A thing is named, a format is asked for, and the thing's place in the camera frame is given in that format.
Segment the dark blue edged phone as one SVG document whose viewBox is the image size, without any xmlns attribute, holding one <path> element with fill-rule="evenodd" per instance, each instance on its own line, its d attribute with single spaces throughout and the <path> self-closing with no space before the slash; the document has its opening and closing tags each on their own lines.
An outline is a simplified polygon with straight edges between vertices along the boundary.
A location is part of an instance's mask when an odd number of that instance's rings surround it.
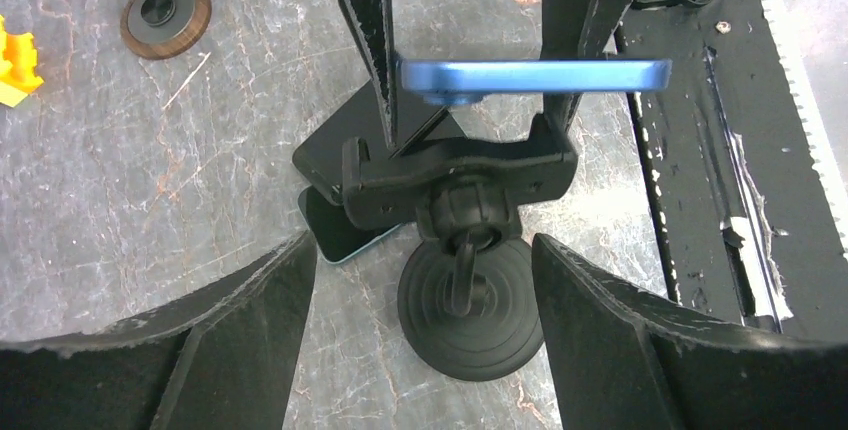
<svg viewBox="0 0 848 430">
<path fill-rule="evenodd" d="M 405 90 L 434 105 L 473 105 L 494 94 L 580 94 L 662 90 L 670 60 L 404 60 Z"/>
</svg>

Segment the black phone stand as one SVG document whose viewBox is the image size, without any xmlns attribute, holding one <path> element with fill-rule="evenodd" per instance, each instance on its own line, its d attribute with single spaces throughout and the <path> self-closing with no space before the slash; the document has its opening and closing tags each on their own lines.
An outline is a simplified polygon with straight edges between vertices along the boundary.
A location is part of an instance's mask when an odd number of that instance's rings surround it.
<svg viewBox="0 0 848 430">
<path fill-rule="evenodd" d="M 434 370 L 491 381 L 536 355 L 544 337 L 519 209 L 561 198 L 576 167 L 563 125 L 543 114 L 521 141 L 441 139 L 384 161 L 373 160 L 362 139 L 343 145 L 351 222 L 413 223 L 421 236 L 396 302 L 406 340 Z"/>
</svg>

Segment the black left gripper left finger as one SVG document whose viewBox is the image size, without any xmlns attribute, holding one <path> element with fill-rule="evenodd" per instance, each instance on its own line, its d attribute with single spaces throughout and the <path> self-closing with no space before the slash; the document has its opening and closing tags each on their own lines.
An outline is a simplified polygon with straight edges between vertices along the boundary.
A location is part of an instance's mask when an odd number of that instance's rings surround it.
<svg viewBox="0 0 848 430">
<path fill-rule="evenodd" d="M 241 270 L 90 334 L 1 346 L 5 429 L 279 429 L 313 294 L 300 233 Z"/>
</svg>

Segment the black flat phone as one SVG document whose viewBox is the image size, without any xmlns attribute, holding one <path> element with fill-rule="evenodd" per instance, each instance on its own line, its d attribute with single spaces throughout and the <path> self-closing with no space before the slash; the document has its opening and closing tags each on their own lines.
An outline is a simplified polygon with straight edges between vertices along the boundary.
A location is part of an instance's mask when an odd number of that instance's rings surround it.
<svg viewBox="0 0 848 430">
<path fill-rule="evenodd" d="M 342 206 L 331 204 L 313 186 L 300 193 L 298 207 L 315 236 L 321 255 L 332 265 L 341 265 L 357 257 L 403 227 L 401 224 L 376 230 L 359 229 L 348 219 Z"/>
</svg>

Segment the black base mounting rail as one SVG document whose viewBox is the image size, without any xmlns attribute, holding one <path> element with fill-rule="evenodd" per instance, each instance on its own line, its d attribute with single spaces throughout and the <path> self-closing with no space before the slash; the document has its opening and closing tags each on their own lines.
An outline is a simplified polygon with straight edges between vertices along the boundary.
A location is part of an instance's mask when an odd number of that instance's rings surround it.
<svg viewBox="0 0 848 430">
<path fill-rule="evenodd" d="M 761 0 L 627 12 L 627 57 L 672 61 L 628 98 L 669 298 L 821 341 L 847 338 L 847 250 Z"/>
</svg>

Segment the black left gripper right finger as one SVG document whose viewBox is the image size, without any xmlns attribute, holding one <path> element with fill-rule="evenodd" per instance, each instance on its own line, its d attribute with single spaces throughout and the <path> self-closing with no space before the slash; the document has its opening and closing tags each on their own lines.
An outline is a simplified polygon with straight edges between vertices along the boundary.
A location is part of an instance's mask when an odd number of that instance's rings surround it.
<svg viewBox="0 0 848 430">
<path fill-rule="evenodd" d="M 539 233 L 535 298 L 567 429 L 843 429 L 847 347 L 704 315 Z"/>
</svg>

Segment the yellow orange toy block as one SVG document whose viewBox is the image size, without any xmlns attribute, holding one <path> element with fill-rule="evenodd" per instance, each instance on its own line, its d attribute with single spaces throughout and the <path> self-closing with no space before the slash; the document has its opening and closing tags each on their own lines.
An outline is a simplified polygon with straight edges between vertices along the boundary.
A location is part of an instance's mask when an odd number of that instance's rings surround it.
<svg viewBox="0 0 848 430">
<path fill-rule="evenodd" d="M 38 51 L 32 33 L 12 34 L 1 17 L 1 104 L 14 108 L 44 80 L 36 73 Z"/>
</svg>

